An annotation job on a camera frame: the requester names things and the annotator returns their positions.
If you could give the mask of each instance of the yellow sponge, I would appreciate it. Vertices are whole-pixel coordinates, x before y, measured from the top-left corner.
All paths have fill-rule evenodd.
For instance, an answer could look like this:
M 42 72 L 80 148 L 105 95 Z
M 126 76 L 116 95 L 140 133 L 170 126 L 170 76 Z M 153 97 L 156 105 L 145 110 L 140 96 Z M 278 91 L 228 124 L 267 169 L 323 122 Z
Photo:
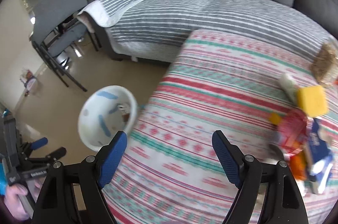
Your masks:
M 282 118 L 277 113 L 271 113 L 269 116 L 269 120 L 273 125 L 278 126 Z
M 298 107 L 309 117 L 320 116 L 328 112 L 325 91 L 320 85 L 299 88 L 297 102 Z

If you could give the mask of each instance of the orange package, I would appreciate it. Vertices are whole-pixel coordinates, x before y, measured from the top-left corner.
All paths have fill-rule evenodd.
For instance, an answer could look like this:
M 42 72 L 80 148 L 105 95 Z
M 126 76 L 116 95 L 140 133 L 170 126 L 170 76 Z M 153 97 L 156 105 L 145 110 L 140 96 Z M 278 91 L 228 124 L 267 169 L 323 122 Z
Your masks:
M 306 160 L 303 151 L 290 157 L 289 167 L 295 179 L 306 180 Z

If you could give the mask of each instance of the white bucket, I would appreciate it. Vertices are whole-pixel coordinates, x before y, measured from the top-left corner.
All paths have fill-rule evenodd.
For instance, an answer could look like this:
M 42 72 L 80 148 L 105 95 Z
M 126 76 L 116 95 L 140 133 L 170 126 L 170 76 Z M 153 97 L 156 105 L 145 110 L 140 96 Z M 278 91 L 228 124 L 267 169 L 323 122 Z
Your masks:
M 123 121 L 119 105 L 129 105 L 128 121 Z M 82 142 L 98 152 L 108 145 L 121 130 L 130 134 L 137 118 L 137 102 L 133 94 L 121 86 L 104 87 L 90 96 L 83 105 L 77 122 L 77 130 Z

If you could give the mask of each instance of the blue gripper pad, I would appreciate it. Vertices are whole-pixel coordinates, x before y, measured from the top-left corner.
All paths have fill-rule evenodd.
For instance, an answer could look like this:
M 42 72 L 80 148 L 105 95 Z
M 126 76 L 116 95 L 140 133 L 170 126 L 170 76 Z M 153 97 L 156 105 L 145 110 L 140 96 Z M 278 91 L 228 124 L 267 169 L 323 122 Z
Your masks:
M 31 143 L 30 145 L 30 148 L 35 151 L 37 150 L 38 148 L 41 148 L 42 146 L 45 146 L 46 144 L 48 143 L 48 139 L 43 137 L 43 138 L 40 138 L 39 140 L 37 141 L 34 141 Z
M 239 177 L 239 165 L 232 158 L 228 148 L 215 131 L 212 134 L 212 147 L 218 157 L 219 162 L 228 178 L 229 182 L 234 184 L 238 189 L 241 187 L 241 179 Z
M 126 133 L 119 131 L 112 139 L 112 142 L 114 142 L 114 144 L 110 148 L 110 151 L 108 151 L 108 155 L 101 165 L 100 177 L 98 179 L 98 185 L 101 189 L 103 189 L 104 185 L 110 183 L 116 172 L 117 166 L 119 166 L 124 151 L 127 148 Z

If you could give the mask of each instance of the chair seat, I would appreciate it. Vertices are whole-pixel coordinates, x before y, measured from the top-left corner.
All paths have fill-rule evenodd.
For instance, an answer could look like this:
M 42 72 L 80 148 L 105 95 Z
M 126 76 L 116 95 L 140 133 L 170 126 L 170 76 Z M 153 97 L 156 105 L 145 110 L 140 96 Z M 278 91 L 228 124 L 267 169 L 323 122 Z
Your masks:
M 74 41 L 81 39 L 85 35 L 87 28 L 84 24 L 78 23 L 68 29 L 63 35 L 60 36 L 48 49 L 48 53 L 52 57 L 57 57 Z

